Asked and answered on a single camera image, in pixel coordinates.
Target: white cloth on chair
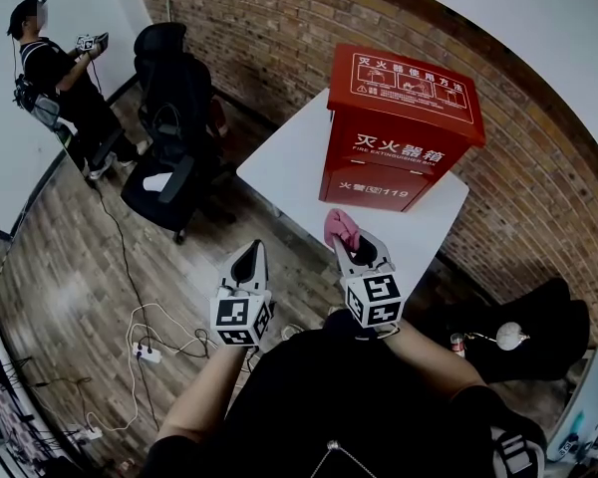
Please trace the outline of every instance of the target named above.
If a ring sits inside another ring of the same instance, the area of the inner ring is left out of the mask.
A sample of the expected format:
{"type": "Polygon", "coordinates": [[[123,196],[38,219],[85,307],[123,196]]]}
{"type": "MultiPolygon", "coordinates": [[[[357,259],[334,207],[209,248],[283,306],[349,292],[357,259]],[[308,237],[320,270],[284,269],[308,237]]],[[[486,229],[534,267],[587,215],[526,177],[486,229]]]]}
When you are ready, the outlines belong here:
{"type": "Polygon", "coordinates": [[[161,193],[168,184],[171,176],[172,172],[158,173],[157,175],[144,179],[142,185],[146,191],[157,191],[158,193],[161,193]]]}

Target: standing person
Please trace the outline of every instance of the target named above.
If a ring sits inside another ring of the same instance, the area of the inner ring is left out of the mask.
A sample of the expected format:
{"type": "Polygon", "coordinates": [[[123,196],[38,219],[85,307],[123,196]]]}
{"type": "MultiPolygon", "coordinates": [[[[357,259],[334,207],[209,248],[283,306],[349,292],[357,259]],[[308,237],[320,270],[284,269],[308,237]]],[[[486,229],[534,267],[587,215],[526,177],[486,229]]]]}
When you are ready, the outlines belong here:
{"type": "Polygon", "coordinates": [[[230,410],[246,348],[218,349],[168,412],[141,478],[542,476],[542,431],[467,360],[407,323],[384,340],[360,331],[340,310],[294,332],[230,410]]]}
{"type": "MultiPolygon", "coordinates": [[[[100,55],[101,45],[94,50],[66,53],[56,43],[40,37],[47,21],[47,8],[38,0],[24,0],[14,9],[7,34],[20,43],[25,78],[40,92],[56,95],[60,117],[72,122],[78,134],[69,146],[69,154],[79,168],[86,160],[92,180],[99,179],[113,163],[109,154],[99,169],[92,159],[100,145],[120,129],[120,121],[91,82],[87,67],[100,55]]],[[[114,153],[123,166],[136,161],[148,148],[142,141],[132,145],[125,137],[118,140],[114,153]]]]}

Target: instruction diagram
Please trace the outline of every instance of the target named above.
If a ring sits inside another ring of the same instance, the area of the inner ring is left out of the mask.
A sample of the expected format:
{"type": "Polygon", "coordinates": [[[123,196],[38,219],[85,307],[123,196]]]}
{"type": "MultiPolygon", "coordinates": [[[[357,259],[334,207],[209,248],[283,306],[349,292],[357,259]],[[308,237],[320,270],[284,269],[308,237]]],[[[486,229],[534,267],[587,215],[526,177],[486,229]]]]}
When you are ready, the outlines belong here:
{"type": "Polygon", "coordinates": [[[473,123],[467,87],[446,74],[355,53],[350,90],[358,96],[417,107],[473,123]]]}

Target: brick wall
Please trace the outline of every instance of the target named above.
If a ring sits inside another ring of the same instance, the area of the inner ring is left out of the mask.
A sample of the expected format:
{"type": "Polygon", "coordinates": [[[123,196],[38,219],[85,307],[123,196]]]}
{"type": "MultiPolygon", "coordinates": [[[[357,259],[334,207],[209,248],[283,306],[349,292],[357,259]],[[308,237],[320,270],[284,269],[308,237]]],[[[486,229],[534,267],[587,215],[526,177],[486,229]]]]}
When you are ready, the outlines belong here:
{"type": "MultiPolygon", "coordinates": [[[[432,0],[172,1],[213,82],[278,123],[328,87],[339,42],[472,77],[488,143],[453,170],[470,192],[443,251],[502,302],[561,275],[598,342],[598,147],[504,45],[432,0]]],[[[146,3],[165,21],[165,0],[146,3]]]]}

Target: black cap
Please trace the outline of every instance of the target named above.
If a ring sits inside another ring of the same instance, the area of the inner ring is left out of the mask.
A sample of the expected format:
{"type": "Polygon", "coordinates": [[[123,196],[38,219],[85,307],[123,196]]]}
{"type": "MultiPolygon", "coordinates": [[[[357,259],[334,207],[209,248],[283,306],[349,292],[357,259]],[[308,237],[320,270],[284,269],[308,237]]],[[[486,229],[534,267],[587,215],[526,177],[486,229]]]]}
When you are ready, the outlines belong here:
{"type": "Polygon", "coordinates": [[[7,35],[20,39],[22,37],[22,22],[29,16],[36,16],[38,14],[38,5],[38,0],[23,0],[20,2],[11,13],[7,35]]]}

